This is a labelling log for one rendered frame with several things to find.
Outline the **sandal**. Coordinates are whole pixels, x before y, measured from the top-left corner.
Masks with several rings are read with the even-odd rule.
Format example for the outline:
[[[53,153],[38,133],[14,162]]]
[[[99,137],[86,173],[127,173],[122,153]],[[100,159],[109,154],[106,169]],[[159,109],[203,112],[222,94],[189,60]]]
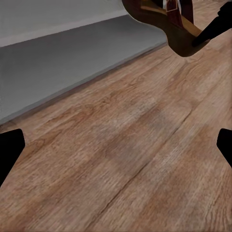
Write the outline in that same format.
[[[162,29],[168,38],[170,49],[181,58],[189,58],[205,45],[210,39],[196,47],[192,42],[202,33],[193,24],[192,0],[167,0],[163,9],[163,0],[122,0],[127,13],[140,23],[150,24]]]

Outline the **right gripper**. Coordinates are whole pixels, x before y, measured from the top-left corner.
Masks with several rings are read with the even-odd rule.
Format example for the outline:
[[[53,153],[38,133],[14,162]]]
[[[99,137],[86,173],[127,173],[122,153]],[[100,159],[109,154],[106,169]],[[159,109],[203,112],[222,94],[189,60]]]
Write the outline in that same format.
[[[192,42],[192,46],[196,47],[208,39],[213,39],[228,29],[232,29],[232,0],[220,8],[218,17]]]

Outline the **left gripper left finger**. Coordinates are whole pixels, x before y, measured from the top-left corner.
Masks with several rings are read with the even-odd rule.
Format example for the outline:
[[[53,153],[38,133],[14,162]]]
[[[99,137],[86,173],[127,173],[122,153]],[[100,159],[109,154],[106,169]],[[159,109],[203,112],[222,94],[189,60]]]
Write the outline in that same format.
[[[25,148],[21,129],[0,134],[0,186]]]

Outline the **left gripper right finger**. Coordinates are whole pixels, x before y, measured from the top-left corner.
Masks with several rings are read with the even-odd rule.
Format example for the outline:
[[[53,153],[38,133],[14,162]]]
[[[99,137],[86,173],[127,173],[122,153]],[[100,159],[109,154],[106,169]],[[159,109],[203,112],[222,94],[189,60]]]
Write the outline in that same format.
[[[217,147],[232,167],[232,130],[222,128],[217,138]]]

